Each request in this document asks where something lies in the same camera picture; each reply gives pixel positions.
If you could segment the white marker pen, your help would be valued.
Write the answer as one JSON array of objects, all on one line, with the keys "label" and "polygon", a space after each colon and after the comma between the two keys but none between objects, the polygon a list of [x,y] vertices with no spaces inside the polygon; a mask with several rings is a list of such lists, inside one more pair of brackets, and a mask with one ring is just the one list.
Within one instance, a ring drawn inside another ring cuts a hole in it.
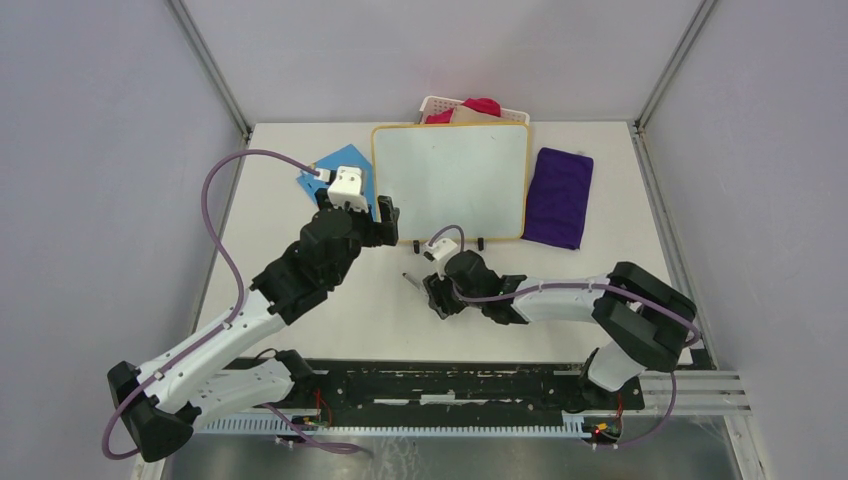
[{"label": "white marker pen", "polygon": [[427,287],[422,279],[414,277],[412,274],[408,272],[404,272],[402,274],[403,278],[407,280],[416,290],[421,292],[423,295],[427,295]]}]

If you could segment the yellow framed whiteboard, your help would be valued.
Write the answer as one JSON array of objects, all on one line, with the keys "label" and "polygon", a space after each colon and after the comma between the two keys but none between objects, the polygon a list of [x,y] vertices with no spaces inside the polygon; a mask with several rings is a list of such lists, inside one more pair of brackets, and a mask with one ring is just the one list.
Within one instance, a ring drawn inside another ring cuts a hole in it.
[{"label": "yellow framed whiteboard", "polygon": [[524,231],[531,130],[524,123],[394,124],[371,135],[377,194],[400,210],[399,238],[460,226],[469,239]]}]

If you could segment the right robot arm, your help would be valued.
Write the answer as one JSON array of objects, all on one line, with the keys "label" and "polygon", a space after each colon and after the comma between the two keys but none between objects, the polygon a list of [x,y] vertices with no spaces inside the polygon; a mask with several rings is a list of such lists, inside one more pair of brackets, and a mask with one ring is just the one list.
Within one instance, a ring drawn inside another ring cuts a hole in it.
[{"label": "right robot arm", "polygon": [[435,271],[421,287],[441,319],[473,308],[499,325],[598,325],[610,340],[590,353],[577,380],[578,396],[591,408],[606,406],[647,370],[675,371],[682,351],[702,337],[694,302],[633,262],[618,262],[599,277],[544,280],[500,275],[477,252],[460,248],[429,248],[423,256]]}]

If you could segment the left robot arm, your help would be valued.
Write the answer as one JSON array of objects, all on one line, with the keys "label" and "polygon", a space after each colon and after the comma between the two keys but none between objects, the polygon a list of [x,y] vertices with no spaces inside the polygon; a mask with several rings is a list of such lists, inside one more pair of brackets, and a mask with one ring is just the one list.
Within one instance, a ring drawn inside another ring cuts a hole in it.
[{"label": "left robot arm", "polygon": [[295,353],[241,373],[222,370],[326,301],[363,249],[397,244],[400,210],[390,197],[378,196],[377,219],[370,208],[334,206],[324,189],[316,198],[319,209],[299,239],[215,323],[140,366],[121,361],[108,371],[115,412],[101,439],[107,458],[139,455],[156,462],[179,450],[196,429],[230,413],[281,400],[297,408],[312,399],[314,381]]}]

